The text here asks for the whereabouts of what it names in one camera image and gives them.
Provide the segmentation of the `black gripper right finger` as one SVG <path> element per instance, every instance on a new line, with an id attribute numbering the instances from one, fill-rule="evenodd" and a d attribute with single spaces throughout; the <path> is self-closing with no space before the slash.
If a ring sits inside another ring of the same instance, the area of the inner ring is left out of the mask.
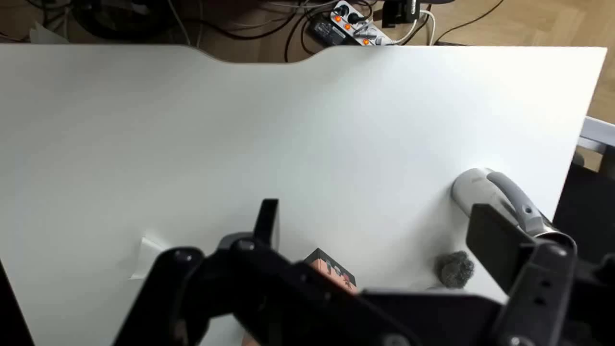
<path id="1" fill-rule="evenodd" d="M 501 210 L 475 204 L 465 242 L 509 300 L 569 300 L 576 244 L 544 219 L 530 233 Z"/>

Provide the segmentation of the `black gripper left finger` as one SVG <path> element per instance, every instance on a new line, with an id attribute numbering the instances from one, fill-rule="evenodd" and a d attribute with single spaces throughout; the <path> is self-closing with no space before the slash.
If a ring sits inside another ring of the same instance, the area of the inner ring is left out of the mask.
<path id="1" fill-rule="evenodd" d="M 250 231 L 230 233 L 217 244 L 219 250 L 253 252 L 257 248 L 277 248 L 278 200 L 265 198 L 259 204 L 255 223 Z"/>

